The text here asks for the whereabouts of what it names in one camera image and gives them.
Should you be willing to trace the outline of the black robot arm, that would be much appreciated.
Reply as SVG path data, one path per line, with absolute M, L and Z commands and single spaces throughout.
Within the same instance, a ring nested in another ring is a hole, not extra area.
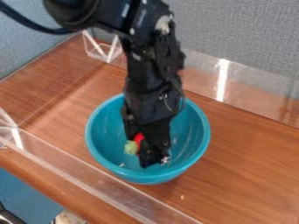
M 126 138 L 142 137 L 139 164 L 170 161 L 171 121 L 185 106 L 179 71 L 185 53 L 175 36 L 174 13 L 162 0 L 43 0 L 65 28 L 98 27 L 119 36 L 127 77 L 122 118 Z

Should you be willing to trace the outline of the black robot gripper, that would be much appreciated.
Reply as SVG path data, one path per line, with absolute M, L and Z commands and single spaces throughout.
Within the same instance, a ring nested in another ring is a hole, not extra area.
M 178 85 L 166 84 L 146 92 L 126 84 L 122 107 L 126 138 L 133 141 L 139 133 L 145 135 L 138 152 L 145 169 L 170 162 L 171 120 L 182 110 L 182 98 L 183 90 Z

